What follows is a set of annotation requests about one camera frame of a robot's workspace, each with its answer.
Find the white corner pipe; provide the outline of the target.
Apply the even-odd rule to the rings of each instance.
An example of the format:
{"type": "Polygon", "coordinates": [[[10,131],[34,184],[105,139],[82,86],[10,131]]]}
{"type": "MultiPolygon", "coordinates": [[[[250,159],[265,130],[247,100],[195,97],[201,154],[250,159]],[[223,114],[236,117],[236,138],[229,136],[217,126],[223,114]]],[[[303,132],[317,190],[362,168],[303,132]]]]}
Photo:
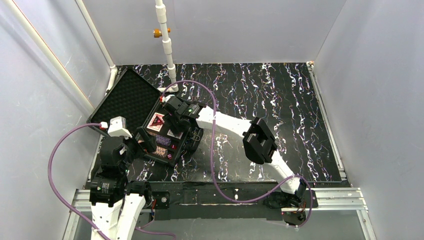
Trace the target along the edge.
{"type": "Polygon", "coordinates": [[[118,68],[117,68],[116,64],[113,62],[111,55],[109,54],[109,51],[107,50],[99,32],[98,32],[98,30],[95,26],[95,23],[93,22],[83,0],[75,0],[75,2],[77,4],[79,10],[81,11],[81,13],[82,13],[87,25],[88,25],[93,37],[95,38],[95,41],[97,42],[97,45],[100,48],[100,51],[102,52],[108,66],[109,66],[110,74],[109,74],[108,84],[107,84],[107,87],[106,87],[106,90],[105,90],[105,95],[107,95],[111,91],[112,87],[114,86],[115,79],[116,79],[116,76],[117,76],[117,73],[118,73],[118,68]]]}

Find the orange valve knob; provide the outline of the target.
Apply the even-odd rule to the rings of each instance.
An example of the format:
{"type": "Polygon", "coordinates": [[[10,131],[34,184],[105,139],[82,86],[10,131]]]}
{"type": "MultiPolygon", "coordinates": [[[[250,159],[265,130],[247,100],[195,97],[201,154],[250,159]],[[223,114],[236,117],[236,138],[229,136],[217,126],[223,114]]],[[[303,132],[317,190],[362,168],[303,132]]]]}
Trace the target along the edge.
{"type": "Polygon", "coordinates": [[[159,29],[159,28],[155,28],[152,33],[153,33],[153,37],[154,38],[161,38],[161,37],[163,37],[162,30],[159,29]]]}

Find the red playing card deck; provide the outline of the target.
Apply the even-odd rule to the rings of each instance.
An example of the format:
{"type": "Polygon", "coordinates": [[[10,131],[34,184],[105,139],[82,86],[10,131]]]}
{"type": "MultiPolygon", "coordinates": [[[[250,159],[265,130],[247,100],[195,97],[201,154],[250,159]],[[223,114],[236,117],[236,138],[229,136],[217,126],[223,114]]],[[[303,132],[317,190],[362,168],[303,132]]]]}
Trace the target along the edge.
{"type": "Polygon", "coordinates": [[[163,119],[164,116],[164,114],[155,112],[152,118],[149,120],[146,128],[151,131],[160,132],[165,124],[165,121],[163,119]]]}

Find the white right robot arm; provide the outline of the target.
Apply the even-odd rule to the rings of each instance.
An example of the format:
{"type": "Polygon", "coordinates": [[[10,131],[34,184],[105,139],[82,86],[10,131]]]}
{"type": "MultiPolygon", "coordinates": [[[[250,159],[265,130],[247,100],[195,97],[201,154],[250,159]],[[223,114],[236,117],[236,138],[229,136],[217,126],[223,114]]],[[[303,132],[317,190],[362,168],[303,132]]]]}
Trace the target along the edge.
{"type": "Polygon", "coordinates": [[[272,167],[279,175],[280,189],[288,195],[292,206],[302,202],[306,182],[281,157],[276,138],[266,122],[259,117],[241,119],[215,111],[200,103],[182,100],[175,95],[162,96],[160,103],[167,114],[164,121],[175,133],[196,127],[211,130],[242,141],[245,156],[253,163],[272,167]]]}

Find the orange blue chip row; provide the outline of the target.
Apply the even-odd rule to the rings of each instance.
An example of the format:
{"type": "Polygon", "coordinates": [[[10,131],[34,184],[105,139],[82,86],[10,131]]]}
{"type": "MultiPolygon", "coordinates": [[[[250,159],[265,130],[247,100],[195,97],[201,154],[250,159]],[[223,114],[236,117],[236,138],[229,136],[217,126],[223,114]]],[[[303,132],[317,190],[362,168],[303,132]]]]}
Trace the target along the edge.
{"type": "MultiPolygon", "coordinates": [[[[149,131],[147,133],[150,134],[150,135],[152,135],[152,136],[158,135],[156,133],[149,132],[149,131]]],[[[167,146],[160,145],[160,144],[157,144],[156,143],[156,151],[153,152],[153,153],[151,153],[151,154],[164,158],[168,154],[167,146]]]]}

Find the blue playing card deck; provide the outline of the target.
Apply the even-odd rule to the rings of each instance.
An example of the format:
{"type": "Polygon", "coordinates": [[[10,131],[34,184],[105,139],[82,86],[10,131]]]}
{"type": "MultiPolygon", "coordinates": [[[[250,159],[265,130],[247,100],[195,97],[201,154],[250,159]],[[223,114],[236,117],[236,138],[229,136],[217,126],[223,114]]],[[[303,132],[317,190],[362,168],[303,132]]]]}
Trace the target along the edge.
{"type": "Polygon", "coordinates": [[[171,130],[168,130],[168,132],[167,132],[167,135],[169,137],[176,138],[176,139],[179,139],[179,140],[182,138],[183,134],[184,134],[183,132],[174,134],[171,130]]]}

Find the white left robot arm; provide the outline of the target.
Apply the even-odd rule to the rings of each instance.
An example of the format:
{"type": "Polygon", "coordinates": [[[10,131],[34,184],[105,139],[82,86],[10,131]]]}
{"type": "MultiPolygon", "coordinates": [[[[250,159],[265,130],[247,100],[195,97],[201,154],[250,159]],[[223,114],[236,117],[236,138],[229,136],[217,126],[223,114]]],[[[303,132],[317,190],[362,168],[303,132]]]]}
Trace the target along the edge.
{"type": "Polygon", "coordinates": [[[154,203],[149,182],[129,181],[127,171],[135,159],[157,149],[156,137],[142,127],[135,135],[109,136],[99,149],[100,172],[91,180],[89,201],[91,239],[130,240],[145,206],[154,203]]]}

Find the black poker set case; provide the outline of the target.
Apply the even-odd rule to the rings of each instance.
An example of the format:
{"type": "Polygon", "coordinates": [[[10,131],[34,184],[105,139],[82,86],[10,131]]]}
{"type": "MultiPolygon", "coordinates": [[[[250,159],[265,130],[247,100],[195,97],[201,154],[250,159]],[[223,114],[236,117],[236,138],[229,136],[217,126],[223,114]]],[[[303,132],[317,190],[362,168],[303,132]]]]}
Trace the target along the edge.
{"type": "Polygon", "coordinates": [[[87,122],[109,122],[110,119],[121,116],[126,119],[126,128],[131,134],[135,134],[138,127],[143,127],[147,132],[167,137],[172,140],[171,145],[177,145],[177,149],[172,149],[171,145],[166,147],[168,149],[167,155],[173,154],[172,160],[169,160],[167,155],[166,157],[159,157],[152,153],[146,153],[145,158],[175,166],[180,161],[181,156],[191,156],[198,149],[204,131],[192,127],[183,132],[181,139],[177,139],[167,135],[170,127],[165,123],[160,132],[147,129],[154,113],[167,114],[160,104],[160,96],[161,92],[157,88],[136,71],[127,68],[88,117],[87,122]]]}

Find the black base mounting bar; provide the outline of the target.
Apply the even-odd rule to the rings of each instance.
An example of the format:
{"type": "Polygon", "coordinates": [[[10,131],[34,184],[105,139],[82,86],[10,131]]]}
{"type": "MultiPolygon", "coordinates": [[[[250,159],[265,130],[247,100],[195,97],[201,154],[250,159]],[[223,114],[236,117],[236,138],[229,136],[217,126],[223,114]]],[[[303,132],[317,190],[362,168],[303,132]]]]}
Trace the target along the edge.
{"type": "Polygon", "coordinates": [[[319,206],[316,193],[306,190],[301,203],[289,204],[288,194],[275,182],[149,182],[154,203],[142,213],[156,221],[179,219],[267,219],[281,221],[284,212],[302,223],[306,211],[319,206]]]}

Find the red triangular button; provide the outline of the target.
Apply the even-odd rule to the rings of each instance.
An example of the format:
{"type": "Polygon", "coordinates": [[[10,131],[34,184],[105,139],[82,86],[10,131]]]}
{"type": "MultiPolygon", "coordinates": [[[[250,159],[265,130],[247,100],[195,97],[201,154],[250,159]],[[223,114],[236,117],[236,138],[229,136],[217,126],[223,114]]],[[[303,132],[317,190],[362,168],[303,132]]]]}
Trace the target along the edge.
{"type": "Polygon", "coordinates": [[[163,116],[163,114],[155,113],[154,116],[151,118],[148,127],[160,129],[165,123],[165,121],[163,120],[163,116]]]}

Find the white PVC pipe stand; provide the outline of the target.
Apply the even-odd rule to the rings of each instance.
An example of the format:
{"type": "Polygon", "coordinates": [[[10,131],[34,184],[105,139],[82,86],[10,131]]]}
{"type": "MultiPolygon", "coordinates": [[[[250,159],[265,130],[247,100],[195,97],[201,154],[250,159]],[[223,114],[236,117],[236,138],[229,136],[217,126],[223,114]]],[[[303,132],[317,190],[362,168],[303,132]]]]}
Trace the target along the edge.
{"type": "Polygon", "coordinates": [[[160,30],[162,31],[162,45],[163,45],[163,50],[167,60],[168,76],[171,80],[171,83],[173,84],[167,90],[165,87],[159,88],[159,90],[163,93],[164,92],[176,93],[179,91],[179,86],[176,83],[177,74],[176,74],[176,67],[173,61],[173,56],[172,56],[172,40],[169,37],[168,26],[167,26],[166,6],[162,0],[155,0],[155,10],[156,10],[157,20],[160,25],[160,30]]]}

